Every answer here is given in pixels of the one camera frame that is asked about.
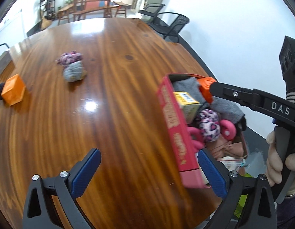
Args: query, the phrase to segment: barcode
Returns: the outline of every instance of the barcode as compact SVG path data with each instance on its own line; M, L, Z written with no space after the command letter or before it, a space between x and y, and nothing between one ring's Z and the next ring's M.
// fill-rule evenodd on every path
M188 96L187 94L185 94L185 93L181 93L180 94L187 102L195 102L195 100L192 98L192 97L190 97L190 96Z

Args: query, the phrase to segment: human hand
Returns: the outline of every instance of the human hand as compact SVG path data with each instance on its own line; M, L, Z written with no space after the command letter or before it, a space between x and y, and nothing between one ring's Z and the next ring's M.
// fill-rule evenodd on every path
M283 163L276 151L276 142L275 142L275 132L272 131L266 139L269 144L268 149L268 159L266 161L266 176L270 186L274 186L275 183L279 184L282 181L281 171L283 168ZM285 160L285 165L291 171L295 171L295 154L290 154ZM287 196L295 194L295 180L293 181Z

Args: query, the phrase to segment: small orange cube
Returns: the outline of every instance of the small orange cube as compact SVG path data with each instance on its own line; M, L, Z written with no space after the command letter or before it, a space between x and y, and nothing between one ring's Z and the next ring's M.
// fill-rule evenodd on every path
M26 85L19 74L6 80L1 96L8 105L14 105L22 101Z

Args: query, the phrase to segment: open box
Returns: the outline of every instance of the open box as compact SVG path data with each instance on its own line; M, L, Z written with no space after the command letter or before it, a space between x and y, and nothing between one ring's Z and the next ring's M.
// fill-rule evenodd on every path
M208 188L210 187L209 182L199 167L192 138L187 131L188 125L173 93L173 82L190 77L203 78L203 76L195 74L167 74L159 86L157 96L168 127L171 145L183 185L187 188ZM234 143L236 142L242 142L245 158L248 151L242 133L234 139Z

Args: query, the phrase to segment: sleeve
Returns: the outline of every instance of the sleeve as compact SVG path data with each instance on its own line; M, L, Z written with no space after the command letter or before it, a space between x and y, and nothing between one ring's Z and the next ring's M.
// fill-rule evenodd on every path
M281 204L277 205L278 229L288 229L295 217L295 195L286 197Z

